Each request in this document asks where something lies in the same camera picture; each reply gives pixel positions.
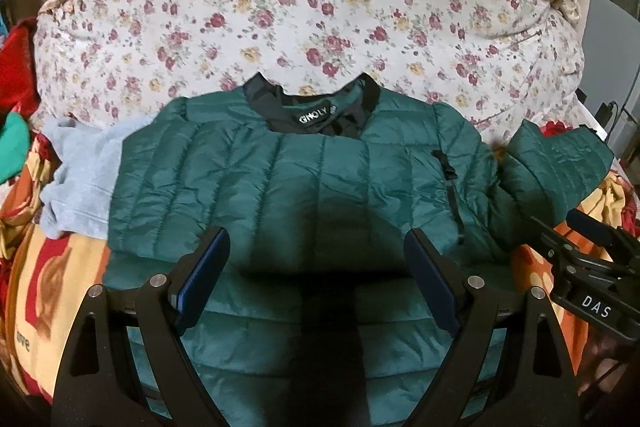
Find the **green quilted puffer jacket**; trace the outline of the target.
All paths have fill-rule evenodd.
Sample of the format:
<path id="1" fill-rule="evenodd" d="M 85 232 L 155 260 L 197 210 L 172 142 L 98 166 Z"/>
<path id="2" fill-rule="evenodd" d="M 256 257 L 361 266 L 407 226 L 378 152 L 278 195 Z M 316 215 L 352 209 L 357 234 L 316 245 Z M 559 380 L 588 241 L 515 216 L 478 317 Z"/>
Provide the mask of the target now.
<path id="1" fill-rule="evenodd" d="M 450 345 L 405 235 L 511 288 L 529 219 L 561 223 L 612 159 L 587 128 L 529 121 L 496 155 L 451 106 L 365 75 L 312 98 L 255 76 L 177 98 L 124 141 L 103 280 L 139 286 L 221 227 L 230 257 L 183 346 L 224 418 L 397 426 Z"/>

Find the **orange red patterned blanket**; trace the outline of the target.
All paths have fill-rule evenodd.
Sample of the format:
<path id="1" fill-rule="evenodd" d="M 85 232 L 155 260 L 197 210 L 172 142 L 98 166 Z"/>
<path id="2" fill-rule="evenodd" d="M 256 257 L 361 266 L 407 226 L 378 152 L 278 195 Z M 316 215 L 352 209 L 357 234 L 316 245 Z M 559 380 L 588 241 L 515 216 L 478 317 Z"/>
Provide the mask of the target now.
<path id="1" fill-rule="evenodd" d="M 1 363 L 20 392 L 47 401 L 81 301 L 110 257 L 101 239 L 44 235 L 40 192 L 56 167 L 38 134 L 1 205 Z"/>

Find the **light blue fleece garment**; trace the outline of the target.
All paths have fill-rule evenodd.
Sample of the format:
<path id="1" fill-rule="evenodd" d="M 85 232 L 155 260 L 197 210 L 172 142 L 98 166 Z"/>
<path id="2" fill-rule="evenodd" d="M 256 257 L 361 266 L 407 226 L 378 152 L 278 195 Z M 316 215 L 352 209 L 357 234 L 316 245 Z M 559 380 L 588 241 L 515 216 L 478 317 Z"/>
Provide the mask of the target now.
<path id="1" fill-rule="evenodd" d="M 50 119 L 42 129 L 61 165 L 40 193 L 40 228 L 49 239 L 78 233 L 106 239 L 122 142 L 151 124 L 152 115 L 127 118 L 100 129 L 70 117 Z"/>

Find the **bright green garment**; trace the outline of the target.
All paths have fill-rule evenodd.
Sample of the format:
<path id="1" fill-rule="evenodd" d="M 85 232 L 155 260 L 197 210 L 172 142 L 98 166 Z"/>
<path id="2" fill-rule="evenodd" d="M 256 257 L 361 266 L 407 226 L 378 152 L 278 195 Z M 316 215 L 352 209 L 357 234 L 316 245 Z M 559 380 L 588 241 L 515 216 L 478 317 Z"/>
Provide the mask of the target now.
<path id="1" fill-rule="evenodd" d="M 30 147 L 30 134 L 24 118 L 15 112 L 6 115 L 0 135 L 0 183 L 19 174 Z"/>

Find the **red garment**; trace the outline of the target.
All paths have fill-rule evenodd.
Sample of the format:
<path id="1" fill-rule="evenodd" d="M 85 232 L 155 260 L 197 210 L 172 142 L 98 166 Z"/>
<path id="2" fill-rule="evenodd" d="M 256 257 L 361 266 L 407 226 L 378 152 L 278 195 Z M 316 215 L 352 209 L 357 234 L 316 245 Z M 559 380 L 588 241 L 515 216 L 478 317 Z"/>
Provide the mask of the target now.
<path id="1" fill-rule="evenodd" d="M 9 113 L 28 119 L 37 110 L 40 98 L 34 57 L 34 38 L 37 29 L 35 17 L 26 18 L 15 25 L 2 44 L 0 53 L 1 118 Z"/>

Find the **floral white bed quilt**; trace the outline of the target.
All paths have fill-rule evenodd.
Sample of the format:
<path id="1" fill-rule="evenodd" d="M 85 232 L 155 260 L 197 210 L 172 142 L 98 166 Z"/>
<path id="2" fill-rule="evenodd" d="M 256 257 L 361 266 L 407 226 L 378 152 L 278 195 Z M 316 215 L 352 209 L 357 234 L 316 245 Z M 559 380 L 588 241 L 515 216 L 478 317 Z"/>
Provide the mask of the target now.
<path id="1" fill-rule="evenodd" d="M 486 140 L 584 120 L 584 54 L 551 0 L 44 0 L 39 118 L 96 127 L 262 74 L 288 94 L 360 74 L 454 106 Z"/>

